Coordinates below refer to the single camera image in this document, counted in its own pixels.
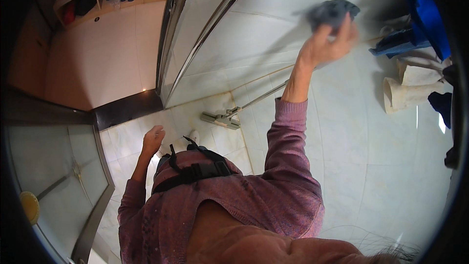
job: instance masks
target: pink sweater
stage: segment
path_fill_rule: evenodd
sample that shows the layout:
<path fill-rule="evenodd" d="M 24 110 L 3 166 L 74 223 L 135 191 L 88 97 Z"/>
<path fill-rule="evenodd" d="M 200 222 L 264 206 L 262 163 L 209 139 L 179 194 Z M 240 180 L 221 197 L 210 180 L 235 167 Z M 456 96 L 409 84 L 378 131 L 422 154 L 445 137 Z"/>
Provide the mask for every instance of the pink sweater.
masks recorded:
<path fill-rule="evenodd" d="M 235 219 L 292 238 L 314 237 L 322 225 L 320 184 L 304 154 L 307 101 L 276 99 L 275 121 L 267 133 L 265 172 L 203 179 L 156 193 L 145 202 L 145 185 L 129 179 L 119 208 L 123 263 L 184 263 L 199 204 L 214 200 Z M 197 150 L 177 154 L 180 167 L 210 163 Z M 232 170 L 239 169 L 227 160 Z M 176 174 L 166 161 L 153 188 Z"/>

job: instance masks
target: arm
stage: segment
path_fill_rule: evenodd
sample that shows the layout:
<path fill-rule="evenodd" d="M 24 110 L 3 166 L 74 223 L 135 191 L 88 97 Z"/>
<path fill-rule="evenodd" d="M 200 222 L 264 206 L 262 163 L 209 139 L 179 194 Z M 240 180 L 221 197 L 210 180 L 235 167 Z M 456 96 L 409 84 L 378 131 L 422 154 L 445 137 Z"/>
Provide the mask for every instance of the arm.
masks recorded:
<path fill-rule="evenodd" d="M 142 152 L 131 179 L 127 181 L 118 210 L 119 225 L 132 218 L 145 204 L 145 181 L 151 158 L 156 154 L 165 137 L 163 126 L 154 126 L 145 134 Z"/>
<path fill-rule="evenodd" d="M 309 162 L 304 153 L 304 131 L 311 75 L 319 63 L 337 60 L 347 54 L 357 36 L 349 14 L 333 42 L 328 40 L 331 32 L 331 26 L 321 25 L 305 42 L 282 98 L 276 100 L 275 121 L 267 133 L 269 150 L 265 166 L 266 178 L 290 180 L 291 176 L 310 177 Z M 274 169 L 275 175 L 268 172 Z"/>

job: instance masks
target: yellow object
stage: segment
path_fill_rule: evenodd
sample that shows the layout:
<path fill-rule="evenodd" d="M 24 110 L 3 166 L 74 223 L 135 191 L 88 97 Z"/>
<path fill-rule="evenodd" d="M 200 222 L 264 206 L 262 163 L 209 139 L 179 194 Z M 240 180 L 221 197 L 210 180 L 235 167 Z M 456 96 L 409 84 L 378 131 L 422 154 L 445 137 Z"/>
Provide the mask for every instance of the yellow object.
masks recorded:
<path fill-rule="evenodd" d="M 39 202 L 36 196 L 31 192 L 22 192 L 20 194 L 21 205 L 23 206 L 24 213 L 29 219 L 31 225 L 35 225 L 39 218 Z"/>

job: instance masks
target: black buckle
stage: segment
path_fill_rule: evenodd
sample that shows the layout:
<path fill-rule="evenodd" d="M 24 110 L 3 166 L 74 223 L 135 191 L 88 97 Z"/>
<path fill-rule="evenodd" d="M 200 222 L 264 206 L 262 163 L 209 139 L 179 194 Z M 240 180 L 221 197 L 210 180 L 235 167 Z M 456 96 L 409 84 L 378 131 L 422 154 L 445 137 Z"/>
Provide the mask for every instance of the black buckle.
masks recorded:
<path fill-rule="evenodd" d="M 195 180 L 201 180 L 219 176 L 228 176 L 231 172 L 223 161 L 215 161 L 210 164 L 193 163 L 191 165 L 191 174 Z"/>

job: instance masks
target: mop handle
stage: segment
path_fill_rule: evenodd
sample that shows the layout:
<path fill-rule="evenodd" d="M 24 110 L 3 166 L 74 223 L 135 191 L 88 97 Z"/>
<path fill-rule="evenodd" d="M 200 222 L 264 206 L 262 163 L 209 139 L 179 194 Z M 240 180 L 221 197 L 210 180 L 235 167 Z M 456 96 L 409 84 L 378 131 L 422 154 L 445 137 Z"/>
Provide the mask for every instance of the mop handle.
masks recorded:
<path fill-rule="evenodd" d="M 282 89 L 283 87 L 285 87 L 286 85 L 288 84 L 288 79 L 283 82 L 282 84 L 276 86 L 275 88 L 273 88 L 272 90 L 268 91 L 267 93 L 264 93 L 262 94 L 261 96 L 257 97 L 256 99 L 252 100 L 251 102 L 247 103 L 246 105 L 244 106 L 241 106 L 241 107 L 236 107 L 236 108 L 233 108 L 230 110 L 230 113 L 227 113 L 225 115 L 225 118 L 230 118 L 232 117 L 233 115 L 236 115 L 238 112 L 240 112 L 241 110 L 245 109 L 245 108 L 248 108 L 249 106 L 251 106 L 252 104 L 254 103 L 257 103 L 259 101 L 261 101 L 262 99 L 266 98 L 267 96 L 270 96 L 272 95 L 273 93 L 277 92 L 278 90 Z"/>

